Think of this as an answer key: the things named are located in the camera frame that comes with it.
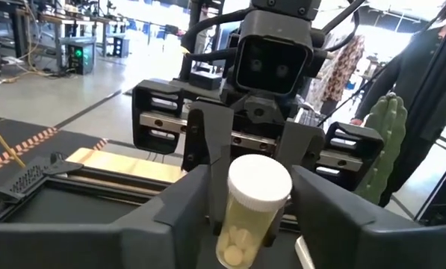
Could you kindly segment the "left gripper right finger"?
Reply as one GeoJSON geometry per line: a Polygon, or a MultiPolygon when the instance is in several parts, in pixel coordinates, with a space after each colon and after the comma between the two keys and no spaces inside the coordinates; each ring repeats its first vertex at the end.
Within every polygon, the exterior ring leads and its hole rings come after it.
{"type": "Polygon", "coordinates": [[[292,203],[316,268],[429,268],[423,229],[298,166],[292,203]]]}

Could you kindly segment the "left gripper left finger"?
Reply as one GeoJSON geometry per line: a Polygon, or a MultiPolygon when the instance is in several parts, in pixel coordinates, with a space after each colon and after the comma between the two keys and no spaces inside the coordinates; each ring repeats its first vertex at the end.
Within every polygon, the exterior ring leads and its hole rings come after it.
{"type": "Polygon", "coordinates": [[[143,205],[81,235],[74,268],[195,268],[211,213],[211,173],[199,165],[143,205]]]}

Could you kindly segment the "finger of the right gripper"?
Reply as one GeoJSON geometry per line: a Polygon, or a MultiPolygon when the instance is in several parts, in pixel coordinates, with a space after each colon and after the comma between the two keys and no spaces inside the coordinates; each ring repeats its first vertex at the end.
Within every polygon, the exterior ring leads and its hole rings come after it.
{"type": "Polygon", "coordinates": [[[214,235],[219,235],[226,212],[228,170],[231,162],[233,110],[195,101],[188,113],[183,169],[208,168],[208,216],[214,235]]]}
{"type": "Polygon", "coordinates": [[[276,147],[270,157],[288,171],[291,171],[294,165],[313,171],[324,144],[323,129],[286,122],[282,135],[276,139],[276,147]]]}

